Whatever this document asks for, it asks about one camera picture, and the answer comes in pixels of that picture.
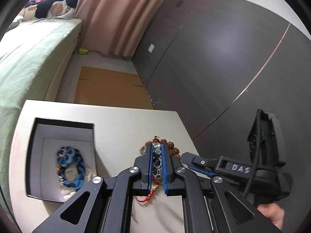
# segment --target pink curtain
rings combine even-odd
[[[103,54],[132,57],[163,0],[78,0],[75,18],[83,19],[78,45]]]

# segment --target red string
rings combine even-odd
[[[151,189],[150,194],[149,194],[145,199],[143,199],[143,200],[138,200],[136,196],[135,196],[135,198],[136,198],[136,200],[138,200],[139,202],[146,202],[146,201],[150,200],[150,198],[153,196],[154,192],[155,192],[155,191],[154,191],[153,189]]]

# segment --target human hand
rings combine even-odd
[[[278,227],[280,230],[283,226],[283,219],[284,219],[284,209],[282,209],[276,203],[271,204],[260,204],[257,209],[271,222]]]

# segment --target bed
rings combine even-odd
[[[81,27],[80,19],[37,19],[6,32],[0,42],[0,183],[10,209],[8,164],[20,111],[27,99],[55,100]]]

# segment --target cardboard box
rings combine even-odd
[[[75,103],[153,109],[137,74],[82,67]]]
[[[27,196],[64,203],[57,175],[57,151],[72,146],[81,152],[85,168],[96,175],[94,124],[36,118],[26,159]]]

